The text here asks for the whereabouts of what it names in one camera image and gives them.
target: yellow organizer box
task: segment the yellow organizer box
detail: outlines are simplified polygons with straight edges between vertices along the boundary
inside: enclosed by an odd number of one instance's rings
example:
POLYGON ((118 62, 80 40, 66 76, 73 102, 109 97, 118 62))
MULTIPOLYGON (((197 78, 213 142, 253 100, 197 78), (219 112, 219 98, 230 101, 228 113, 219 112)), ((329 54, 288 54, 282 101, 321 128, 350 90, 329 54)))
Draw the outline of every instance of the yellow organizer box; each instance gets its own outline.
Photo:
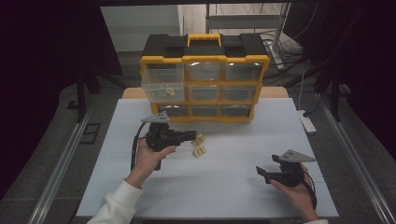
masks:
POLYGON ((234 122, 253 119, 269 58, 258 34, 150 35, 140 64, 153 114, 234 122))

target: black curtain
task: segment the black curtain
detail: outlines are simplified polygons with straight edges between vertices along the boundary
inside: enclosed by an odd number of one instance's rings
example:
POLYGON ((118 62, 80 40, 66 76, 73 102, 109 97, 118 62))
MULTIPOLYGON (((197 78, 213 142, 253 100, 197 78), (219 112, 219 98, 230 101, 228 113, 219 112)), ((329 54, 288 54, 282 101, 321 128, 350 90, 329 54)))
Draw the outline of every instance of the black curtain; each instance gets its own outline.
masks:
POLYGON ((396 3, 370 1, 341 55, 348 102, 396 160, 396 3))
POLYGON ((122 72, 98 6, 4 2, 0 22, 3 197, 47 130, 61 90, 76 82, 76 72, 94 77, 92 66, 110 75, 122 72))

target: metal frame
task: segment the metal frame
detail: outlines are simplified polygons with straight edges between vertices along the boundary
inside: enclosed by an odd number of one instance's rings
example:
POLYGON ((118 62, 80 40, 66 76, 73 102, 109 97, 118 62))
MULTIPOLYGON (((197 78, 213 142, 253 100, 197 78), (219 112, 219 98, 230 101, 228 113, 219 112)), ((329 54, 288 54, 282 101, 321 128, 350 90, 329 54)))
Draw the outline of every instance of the metal frame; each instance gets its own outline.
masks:
POLYGON ((197 5, 197 4, 236 4, 236 3, 299 3, 331 2, 332 0, 59 0, 60 3, 90 4, 99 7, 116 6, 158 6, 158 5, 197 5))
POLYGON ((74 152, 76 151, 79 139, 85 130, 88 120, 90 119, 94 108, 94 103, 95 97, 93 97, 90 106, 88 107, 87 113, 83 117, 82 121, 76 125, 72 135, 70 136, 70 139, 64 148, 64 152, 53 169, 49 181, 41 193, 37 204, 35 205, 35 209, 33 210, 33 213, 28 221, 29 224, 44 223, 55 195, 61 186, 62 180, 64 179, 64 174, 66 173, 69 163, 73 158, 74 152))
POLYGON ((353 146, 352 142, 347 136, 346 131, 344 130, 342 123, 334 118, 332 112, 330 110, 330 104, 327 101, 326 97, 320 96, 317 94, 317 97, 320 100, 321 97, 321 107, 326 114, 328 121, 330 122, 334 133, 336 134, 342 148, 344 149, 347 158, 349 159, 353 169, 356 172, 356 175, 359 178, 359 181, 363 185, 364 189, 369 196, 375 211, 377 212, 379 218, 382 223, 396 223, 395 217, 389 209, 389 205, 382 195, 381 190, 378 185, 375 183, 373 178, 371 177, 369 171, 365 167, 361 157, 359 156, 358 150, 353 146))
POLYGON ((210 16, 210 5, 206 4, 205 31, 209 34, 211 29, 276 29, 274 39, 269 43, 269 50, 273 56, 277 70, 285 70, 285 64, 278 53, 277 42, 282 34, 286 15, 290 3, 285 3, 280 15, 216 15, 210 16))

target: white object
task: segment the white object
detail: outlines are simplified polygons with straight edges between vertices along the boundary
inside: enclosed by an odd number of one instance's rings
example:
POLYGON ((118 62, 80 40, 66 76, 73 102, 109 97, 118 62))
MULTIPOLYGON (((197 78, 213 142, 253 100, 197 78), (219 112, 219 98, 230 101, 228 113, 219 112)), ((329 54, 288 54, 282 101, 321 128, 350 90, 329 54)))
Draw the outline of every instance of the white object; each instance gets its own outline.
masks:
POLYGON ((303 124, 305 131, 307 133, 316 132, 317 129, 315 128, 314 124, 311 122, 311 119, 309 117, 304 117, 303 113, 305 113, 305 110, 299 110, 298 111, 301 123, 303 124))
MULTIPOLYGON (((129 174, 132 139, 140 119, 150 113, 146 99, 119 100, 77 216, 93 216, 104 195, 114 191, 129 174)), ((135 217, 299 216, 285 195, 266 185, 264 178, 256 173, 256 165, 268 172, 278 172, 278 163, 272 161, 271 155, 281 155, 288 149, 314 157, 291 99, 260 99, 251 122, 169 125, 179 131, 193 129, 205 133, 205 147, 210 150, 197 160, 188 142, 168 155, 161 170, 154 172, 143 185, 144 193, 136 205, 135 217)), ((318 215, 338 217, 318 163, 308 162, 305 166, 315 182, 318 215)))

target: aluminum rail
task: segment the aluminum rail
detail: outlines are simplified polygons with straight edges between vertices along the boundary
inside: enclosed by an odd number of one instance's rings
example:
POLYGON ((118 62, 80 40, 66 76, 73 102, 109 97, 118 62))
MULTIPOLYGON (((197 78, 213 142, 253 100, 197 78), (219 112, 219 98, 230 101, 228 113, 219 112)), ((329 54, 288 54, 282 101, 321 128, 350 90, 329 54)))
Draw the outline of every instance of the aluminum rail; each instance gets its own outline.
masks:
POLYGON ((35 205, 35 209, 33 210, 31 217, 29 218, 29 224, 44 222, 55 198, 56 192, 58 191, 59 187, 61 186, 62 180, 64 179, 64 174, 66 173, 69 163, 73 158, 74 152, 76 151, 79 139, 82 136, 85 126, 87 125, 87 122, 92 114, 95 102, 96 97, 93 96, 91 102, 89 103, 87 113, 82 118, 82 121, 78 123, 73 130, 73 133, 64 148, 64 152, 58 160, 58 163, 56 164, 49 178, 49 181, 47 182, 46 187, 41 193, 41 196, 37 204, 35 205))
POLYGON ((340 122, 337 122, 336 119, 333 117, 332 112, 330 111, 330 104, 325 97, 321 97, 321 106, 326 114, 327 119, 332 125, 332 129, 337 135, 337 138, 340 141, 347 158, 349 159, 353 169, 355 170, 361 184, 366 190, 375 208, 375 211, 378 213, 378 216, 381 219, 382 223, 396 223, 395 217, 391 213, 388 203, 385 200, 383 194, 381 193, 381 190, 379 189, 378 185, 375 183, 367 168, 365 167, 363 161, 361 160, 361 157, 359 156, 358 151, 349 140, 342 124, 340 122))

